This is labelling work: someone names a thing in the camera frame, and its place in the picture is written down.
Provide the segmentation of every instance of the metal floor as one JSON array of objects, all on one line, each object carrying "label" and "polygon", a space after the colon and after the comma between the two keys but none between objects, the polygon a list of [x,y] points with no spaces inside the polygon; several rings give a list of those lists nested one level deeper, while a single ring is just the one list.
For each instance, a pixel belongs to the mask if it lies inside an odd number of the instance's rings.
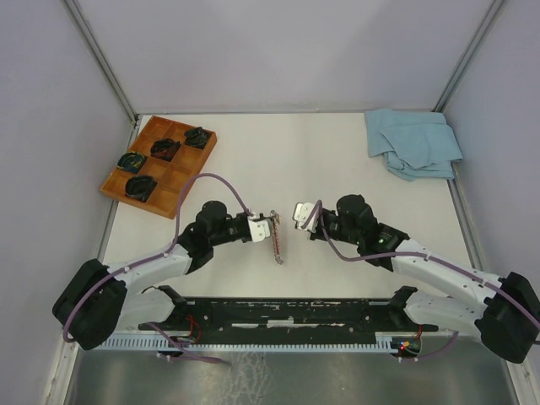
[{"label": "metal floor", "polygon": [[[445,343],[425,337],[425,353]],[[82,352],[69,405],[511,405],[505,363],[460,339],[436,359],[389,354],[211,353],[229,364],[167,363],[148,352]]]}]

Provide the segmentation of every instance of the folded cloth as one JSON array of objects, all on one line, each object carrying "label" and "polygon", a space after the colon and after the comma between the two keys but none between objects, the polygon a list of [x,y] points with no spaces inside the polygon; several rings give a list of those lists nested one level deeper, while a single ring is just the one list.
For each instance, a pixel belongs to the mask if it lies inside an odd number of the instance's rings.
[{"label": "folded cloth", "polygon": [[453,179],[451,161],[463,159],[445,117],[433,112],[382,109],[366,113],[368,155],[384,155],[386,168],[405,180]]}]

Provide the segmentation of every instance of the red wire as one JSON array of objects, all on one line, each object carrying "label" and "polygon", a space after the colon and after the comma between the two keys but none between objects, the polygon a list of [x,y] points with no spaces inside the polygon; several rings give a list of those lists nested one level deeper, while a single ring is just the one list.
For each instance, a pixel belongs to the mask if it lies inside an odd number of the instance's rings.
[{"label": "red wire", "polygon": [[196,326],[199,330],[199,333],[197,334],[197,338],[195,339],[195,342],[194,343],[197,343],[200,339],[201,339],[201,336],[203,335],[203,330],[201,329],[201,326],[197,323],[197,321],[195,321],[195,318],[193,318],[192,315],[189,315],[187,317],[187,319],[189,319],[189,321],[191,322],[191,326],[190,326],[190,330],[189,330],[189,338],[192,338],[193,337],[193,327]]},{"label": "red wire", "polygon": [[193,324],[195,323],[195,320],[193,319],[193,316],[191,316],[191,315],[189,315],[187,318],[191,322],[191,325],[190,325],[190,328],[189,328],[189,338],[191,338],[193,336]]},{"label": "red wire", "polygon": [[199,339],[201,338],[201,336],[203,335],[203,330],[201,329],[201,326],[195,322],[195,320],[193,320],[193,323],[195,323],[195,325],[197,325],[199,329],[199,334],[197,335],[197,339],[195,339],[195,343],[197,343]]}]

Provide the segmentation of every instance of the metal corner post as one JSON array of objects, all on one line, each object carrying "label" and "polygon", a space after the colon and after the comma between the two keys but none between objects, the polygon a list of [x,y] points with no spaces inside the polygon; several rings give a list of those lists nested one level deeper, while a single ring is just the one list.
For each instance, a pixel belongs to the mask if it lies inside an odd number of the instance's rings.
[{"label": "metal corner post", "polygon": [[133,109],[131,103],[126,97],[126,94],[124,93],[124,90],[122,90],[122,87],[118,83],[115,74],[112,72],[109,63],[105,59],[103,51],[100,49],[100,46],[94,38],[92,29],[83,16],[80,5],[78,4],[77,0],[62,0],[62,4],[77,27],[79,34],[83,38],[84,43],[88,47],[90,54],[100,68],[100,71],[103,73],[105,80],[110,85],[113,93],[118,99],[118,102],[120,102],[122,109],[134,125],[134,123],[137,121],[138,114]]},{"label": "metal corner post", "polygon": [[446,86],[440,94],[440,97],[437,100],[435,107],[433,108],[433,112],[443,112],[448,106],[451,97],[456,92],[456,89],[462,81],[463,77],[465,76],[465,73],[471,65],[471,62],[477,55],[478,50],[482,46],[495,21],[500,16],[500,13],[502,12],[504,6],[507,3],[508,0],[494,0],[491,3],[488,11],[483,16],[482,22],[480,23],[476,32],[472,36],[472,39],[468,43],[467,48],[462,53],[462,56],[457,62],[456,67],[454,67],[454,70],[450,78],[448,79],[448,82],[446,82]]}]

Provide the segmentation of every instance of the black object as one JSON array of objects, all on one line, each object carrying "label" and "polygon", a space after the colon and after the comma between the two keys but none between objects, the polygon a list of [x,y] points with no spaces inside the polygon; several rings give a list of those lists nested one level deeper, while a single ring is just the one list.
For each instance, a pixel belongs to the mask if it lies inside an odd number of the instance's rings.
[{"label": "black object", "polygon": [[[107,268],[97,259],[88,260],[81,266],[52,307],[52,314],[60,323],[65,325],[69,314],[82,296],[109,274]],[[125,284],[113,278],[96,291],[78,310],[69,333],[84,350],[99,346],[113,333],[126,294]]]},{"label": "black object", "polygon": [[187,274],[192,273],[213,258],[213,247],[224,243],[251,240],[247,214],[238,213],[233,218],[227,207],[219,201],[206,202],[178,237],[178,244],[187,250],[192,264]]},{"label": "black object", "polygon": [[116,166],[118,169],[127,171],[129,173],[137,174],[141,167],[143,167],[146,161],[146,156],[138,154],[137,152],[128,152],[123,154],[118,160]]},{"label": "black object", "polygon": [[184,135],[186,136],[186,141],[184,142],[185,145],[192,146],[193,148],[204,149],[208,140],[210,139],[211,133],[205,131],[202,127],[197,127],[188,129]]},{"label": "black object", "polygon": [[[519,302],[537,319],[540,302],[529,281],[511,272],[500,280],[500,289]],[[482,343],[492,352],[512,363],[522,363],[538,335],[538,329],[517,308],[500,294],[486,299],[488,308],[475,325]]]},{"label": "black object", "polygon": [[[356,245],[357,252],[361,256],[396,251],[404,240],[409,239],[401,230],[377,222],[371,207],[360,195],[341,197],[337,201],[337,213],[323,208],[321,215],[328,236]],[[326,240],[321,221],[318,222],[315,233],[310,234],[310,239]],[[367,262],[393,271],[390,257]]]},{"label": "black object", "polygon": [[145,203],[157,184],[151,175],[136,175],[126,182],[126,195]]},{"label": "black object", "polygon": [[175,142],[173,139],[165,138],[155,141],[150,148],[150,153],[152,157],[166,160],[167,162],[172,161],[172,158],[175,156],[176,152],[180,149],[180,142]]},{"label": "black object", "polygon": [[[385,224],[378,224],[371,208],[361,196],[345,196],[337,202],[337,214],[322,210],[325,229],[330,238],[358,246],[361,255],[395,251],[408,235]],[[321,221],[312,240],[325,240]],[[390,258],[369,260],[371,264],[392,270]],[[540,318],[540,301],[529,281],[517,273],[501,278],[501,289],[519,302],[530,314]],[[408,298],[416,291],[413,287],[402,287],[390,305],[404,307]],[[520,364],[535,344],[538,329],[505,297],[496,294],[486,299],[487,305],[482,318],[475,321],[481,333],[482,343],[502,359]]]},{"label": "black object", "polygon": [[[202,330],[200,344],[373,344],[376,332],[417,332],[403,309],[384,299],[186,297],[188,314]],[[275,321],[316,327],[267,327]],[[238,327],[239,325],[258,327]],[[186,318],[170,316],[163,330],[189,330]],[[142,325],[139,329],[149,330]],[[434,325],[422,325],[436,332]]]}]

